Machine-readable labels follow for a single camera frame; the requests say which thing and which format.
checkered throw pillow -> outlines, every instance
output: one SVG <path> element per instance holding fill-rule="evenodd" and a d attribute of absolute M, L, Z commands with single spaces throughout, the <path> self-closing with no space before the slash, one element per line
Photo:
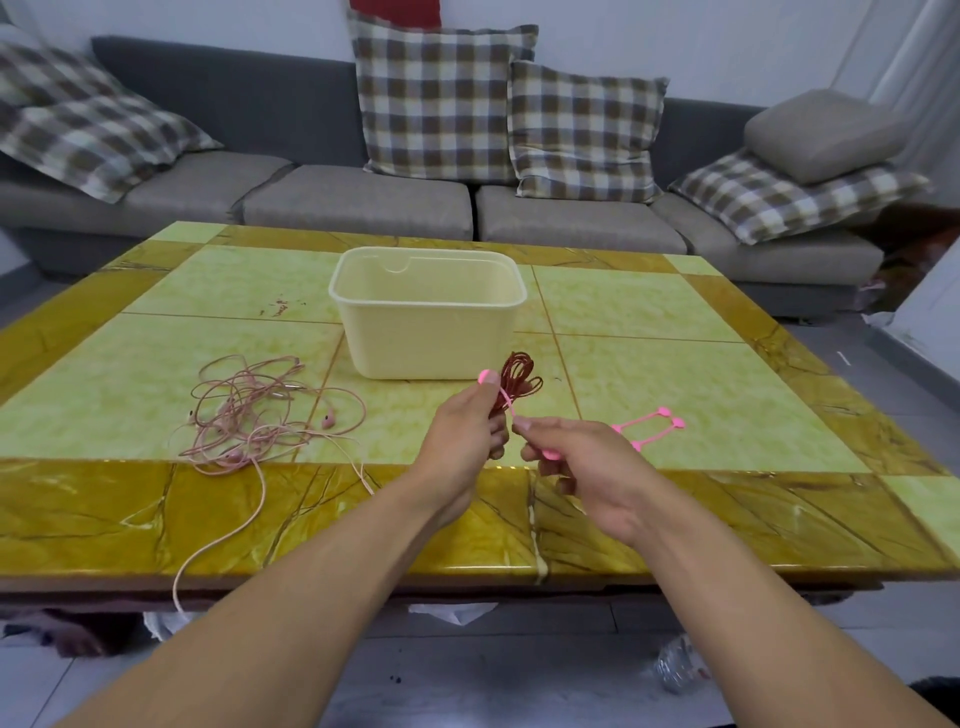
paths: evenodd
<path fill-rule="evenodd" d="M 511 64 L 510 156 L 518 197 L 646 203 L 667 79 L 577 76 Z"/>
<path fill-rule="evenodd" d="M 107 203 L 221 145 L 85 56 L 0 43 L 0 152 Z"/>
<path fill-rule="evenodd" d="M 827 182 L 798 184 L 746 149 L 670 185 L 747 245 L 839 223 L 928 188 L 926 177 L 888 163 Z"/>
<path fill-rule="evenodd" d="M 514 182 L 507 141 L 511 59 L 532 59 L 538 27 L 407 30 L 349 12 L 365 169 L 400 177 Z"/>

person's right hand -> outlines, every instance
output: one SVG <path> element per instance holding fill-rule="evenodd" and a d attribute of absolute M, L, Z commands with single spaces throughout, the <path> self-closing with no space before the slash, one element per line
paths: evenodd
<path fill-rule="evenodd" d="M 603 423 L 559 417 L 517 417 L 513 430 L 527 441 L 524 460 L 539 460 L 541 475 L 560 475 L 560 491 L 578 497 L 601 531 L 635 546 L 642 490 L 661 476 L 626 438 Z M 545 459 L 545 449 L 563 459 Z"/>

coffee table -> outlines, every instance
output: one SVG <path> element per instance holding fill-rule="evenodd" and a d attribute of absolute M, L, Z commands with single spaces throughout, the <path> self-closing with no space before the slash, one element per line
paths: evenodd
<path fill-rule="evenodd" d="M 517 410 L 622 423 L 671 408 L 686 429 L 644 454 L 792 583 L 958 573 L 960 481 L 700 257 L 176 223 L 0 333 L 8 602 L 168 599 L 183 560 L 247 518 L 259 500 L 252 469 L 209 477 L 176 455 L 198 370 L 225 354 L 295 354 L 306 381 L 357 391 L 372 481 L 403 472 L 436 406 L 464 383 L 354 371 L 326 286 L 338 254 L 361 245 L 512 257 L 530 292 L 514 348 L 544 379 Z M 351 405 L 336 404 L 348 420 Z M 315 402 L 299 406 L 317 416 Z M 236 586 L 368 497 L 326 442 L 264 470 L 263 514 L 193 564 L 186 594 Z M 400 589 L 652 583 L 512 443 Z"/>

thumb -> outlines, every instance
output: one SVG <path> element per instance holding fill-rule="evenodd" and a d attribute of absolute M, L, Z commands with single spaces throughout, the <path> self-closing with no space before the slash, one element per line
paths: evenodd
<path fill-rule="evenodd" d="M 514 417 L 514 432 L 537 449 L 567 455 L 575 420 L 562 417 Z"/>
<path fill-rule="evenodd" d="M 500 374 L 493 369 L 485 369 L 480 374 L 479 384 L 469 400 L 470 409 L 490 414 L 496 404 L 496 397 L 500 394 Z"/>

plastic bottle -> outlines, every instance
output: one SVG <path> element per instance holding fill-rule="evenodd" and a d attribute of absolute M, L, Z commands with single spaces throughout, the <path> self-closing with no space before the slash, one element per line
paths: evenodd
<path fill-rule="evenodd" d="M 712 678 L 709 668 L 687 635 L 671 640 L 660 650 L 654 673 L 667 692 L 692 692 Z"/>

